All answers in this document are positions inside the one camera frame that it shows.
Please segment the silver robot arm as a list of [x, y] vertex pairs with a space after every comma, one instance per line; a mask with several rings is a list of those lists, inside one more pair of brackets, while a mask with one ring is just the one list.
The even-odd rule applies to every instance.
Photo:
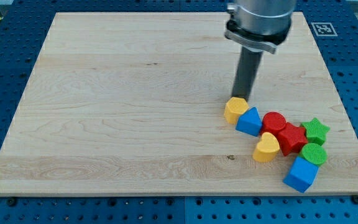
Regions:
[[291, 28], [296, 0], [235, 0], [225, 38], [241, 45], [231, 95], [248, 99], [264, 52], [274, 54]]

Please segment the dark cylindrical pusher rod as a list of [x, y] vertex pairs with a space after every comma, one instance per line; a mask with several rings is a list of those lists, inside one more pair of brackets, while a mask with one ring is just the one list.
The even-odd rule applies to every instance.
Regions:
[[249, 99], [261, 58], [262, 52], [242, 47], [231, 96]]

